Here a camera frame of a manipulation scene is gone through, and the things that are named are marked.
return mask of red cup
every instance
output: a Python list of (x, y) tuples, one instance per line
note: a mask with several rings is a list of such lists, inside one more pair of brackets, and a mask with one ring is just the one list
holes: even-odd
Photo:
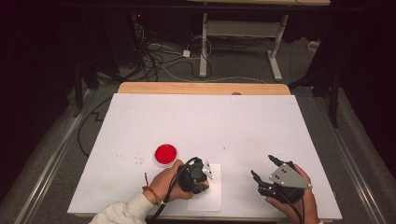
[(172, 164), (177, 158), (177, 150), (174, 146), (164, 144), (157, 147), (154, 153), (155, 161), (160, 165), (166, 166)]

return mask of floor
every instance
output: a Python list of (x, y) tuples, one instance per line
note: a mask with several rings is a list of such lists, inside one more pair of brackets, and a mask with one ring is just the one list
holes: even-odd
[[(158, 41), (149, 48), (154, 57), (152, 61), (161, 67), (154, 68), (150, 58), (146, 58), (145, 69), (131, 79), (275, 83), (265, 55), (273, 40), (242, 38), (211, 41), (208, 78), (197, 77), (198, 60), (179, 59), (185, 46)], [(308, 40), (301, 39), (281, 44), (276, 57), (283, 76), (280, 83), (289, 84), (304, 76), (315, 56), (306, 48), (308, 43)], [(192, 58), (199, 57), (197, 48), (191, 46), (190, 50)], [(120, 67), (122, 75), (131, 70), (127, 65)], [(2, 202), (1, 223), (88, 223), (91, 220), (91, 217), (75, 217), (66, 211), (87, 161), (84, 153), (92, 149), (106, 115), (107, 99), (117, 92), (120, 85), (104, 74), (98, 74), (98, 80), (98, 90), (85, 89), (85, 106), (76, 118), (73, 117), (76, 111), (74, 93), (70, 92), (70, 106), (40, 141)], [(310, 90), (309, 87), (299, 87), (291, 92), (297, 98), (343, 215), (342, 220), (334, 223), (390, 223), (396, 220), (396, 181), (375, 152), (347, 97), (340, 90), (337, 112), (339, 128), (334, 129), (327, 119), (329, 100), (313, 97)]]

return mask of person's left hand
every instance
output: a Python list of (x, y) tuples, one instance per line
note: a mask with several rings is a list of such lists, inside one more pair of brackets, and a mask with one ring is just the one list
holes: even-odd
[[(157, 174), (149, 186), (154, 190), (154, 192), (160, 197), (161, 201), (165, 198), (166, 193), (169, 190), (170, 183), (173, 177), (177, 174), (177, 168), (183, 165), (183, 161), (176, 160), (175, 163), (171, 168), (166, 168)], [(143, 194), (148, 198), (152, 203), (156, 204), (157, 201), (155, 196), (149, 191), (145, 190)], [(194, 196), (192, 192), (184, 192), (178, 183), (175, 184), (171, 192), (171, 197), (169, 199), (169, 203), (172, 202), (174, 199), (190, 199)]]

